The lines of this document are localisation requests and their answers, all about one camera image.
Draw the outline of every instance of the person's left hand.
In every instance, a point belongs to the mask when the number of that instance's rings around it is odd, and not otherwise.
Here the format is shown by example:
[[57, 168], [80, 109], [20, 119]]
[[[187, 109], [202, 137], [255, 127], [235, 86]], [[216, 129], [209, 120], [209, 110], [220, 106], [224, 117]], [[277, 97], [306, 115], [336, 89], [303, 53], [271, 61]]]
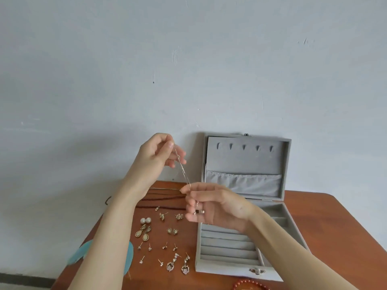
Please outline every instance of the person's left hand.
[[153, 135], [140, 147], [120, 190], [132, 191], [136, 194], [136, 200], [141, 200], [149, 187], [160, 176], [164, 166], [175, 167], [175, 161], [178, 160], [175, 148], [181, 163], [185, 164], [186, 152], [180, 146], [175, 145], [170, 134], [156, 133]]

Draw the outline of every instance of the baseboard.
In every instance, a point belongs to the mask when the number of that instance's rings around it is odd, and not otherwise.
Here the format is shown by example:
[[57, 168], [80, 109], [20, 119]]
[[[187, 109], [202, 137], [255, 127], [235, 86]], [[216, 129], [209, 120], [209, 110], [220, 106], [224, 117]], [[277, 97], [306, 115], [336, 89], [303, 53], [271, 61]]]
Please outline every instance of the baseboard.
[[54, 284], [54, 282], [55, 282], [55, 279], [50, 279], [50, 278], [24, 276], [21, 274], [0, 273], [0, 283], [5, 283], [5, 284], [23, 285], [23, 286], [50, 289]]

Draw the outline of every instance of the wooden table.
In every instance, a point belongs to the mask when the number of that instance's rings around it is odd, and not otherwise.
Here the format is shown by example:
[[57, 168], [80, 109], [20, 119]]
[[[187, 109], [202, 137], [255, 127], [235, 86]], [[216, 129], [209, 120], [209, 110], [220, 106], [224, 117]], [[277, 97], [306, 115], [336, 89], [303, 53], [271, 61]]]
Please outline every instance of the wooden table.
[[[181, 183], [157, 181], [156, 187], [180, 188]], [[146, 198], [163, 198], [179, 195], [178, 191], [149, 191]], [[359, 289], [387, 289], [387, 253], [372, 238], [372, 236], [350, 215], [350, 213], [335, 199], [324, 193], [307, 193], [286, 191], [286, 206], [301, 231], [311, 252], [329, 267], [351, 282]], [[139, 205], [165, 205], [185, 208], [185, 200], [173, 199], [164, 201], [141, 201]], [[159, 219], [159, 212], [165, 213], [165, 220]], [[232, 288], [238, 278], [217, 274], [195, 272], [195, 253], [197, 240], [197, 224], [186, 219], [177, 221], [174, 214], [184, 210], [137, 208], [133, 217], [132, 235], [130, 240], [134, 246], [134, 258], [129, 270], [123, 278], [122, 289], [157, 289], [157, 290], [228, 290]], [[136, 238], [134, 233], [141, 227], [140, 219], [152, 218], [152, 231], [149, 242], [144, 242], [142, 249], [137, 249], [142, 239]], [[85, 241], [94, 237], [99, 221], [90, 231]], [[168, 235], [167, 228], [176, 228], [176, 236]], [[162, 247], [168, 242], [166, 250]], [[174, 243], [178, 249], [172, 251]], [[167, 272], [165, 266], [172, 261], [174, 253], [179, 253], [175, 269]], [[183, 275], [181, 267], [187, 252], [191, 259], [188, 261], [190, 273]], [[145, 256], [144, 263], [139, 264]], [[164, 262], [160, 267], [157, 259]], [[67, 266], [52, 290], [67, 289], [75, 276], [82, 260]], [[282, 282], [261, 280], [270, 289], [287, 289]]]

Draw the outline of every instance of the hand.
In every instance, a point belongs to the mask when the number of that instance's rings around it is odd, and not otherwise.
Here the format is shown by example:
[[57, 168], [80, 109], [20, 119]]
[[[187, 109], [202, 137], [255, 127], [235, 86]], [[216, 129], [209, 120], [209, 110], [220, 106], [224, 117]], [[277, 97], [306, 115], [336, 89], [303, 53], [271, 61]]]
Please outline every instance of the hand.
[[[180, 190], [181, 193], [187, 194], [185, 217], [188, 221], [216, 225], [244, 233], [254, 210], [253, 204], [222, 185], [197, 182], [191, 184], [191, 187], [191, 191], [189, 184]], [[204, 213], [194, 214], [196, 209], [203, 210]]]
[[138, 151], [136, 159], [126, 174], [120, 190], [131, 190], [136, 193], [136, 200], [141, 200], [149, 187], [160, 176], [164, 166], [175, 167], [175, 160], [180, 156], [182, 164], [186, 163], [186, 152], [175, 145], [171, 135], [156, 133], [146, 141]]

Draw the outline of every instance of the jewelry box lid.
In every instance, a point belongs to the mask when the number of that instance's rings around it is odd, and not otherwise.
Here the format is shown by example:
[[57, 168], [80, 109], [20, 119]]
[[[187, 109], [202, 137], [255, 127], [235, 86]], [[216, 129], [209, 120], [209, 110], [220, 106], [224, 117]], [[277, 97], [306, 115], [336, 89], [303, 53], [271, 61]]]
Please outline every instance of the jewelry box lid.
[[205, 133], [202, 181], [247, 199], [283, 201], [290, 145], [287, 138]]

